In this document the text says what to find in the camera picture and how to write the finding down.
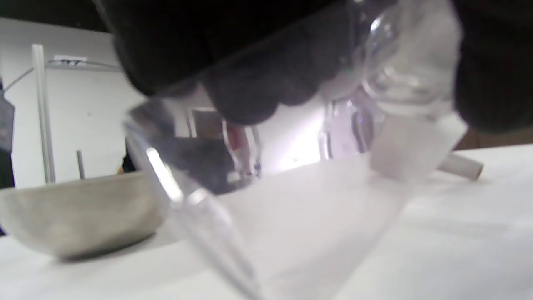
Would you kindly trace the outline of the person's left hand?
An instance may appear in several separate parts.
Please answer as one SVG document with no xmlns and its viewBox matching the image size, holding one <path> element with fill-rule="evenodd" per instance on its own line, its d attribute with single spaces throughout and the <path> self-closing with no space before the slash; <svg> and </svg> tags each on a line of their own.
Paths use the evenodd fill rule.
<svg viewBox="0 0 533 300">
<path fill-rule="evenodd" d="M 352 63 L 395 0 L 96 0 L 122 68 L 148 97 L 202 82 L 238 125 L 305 104 Z M 532 125 L 531 0 L 446 0 L 461 27 L 455 108 L 471 127 Z"/>
</svg>

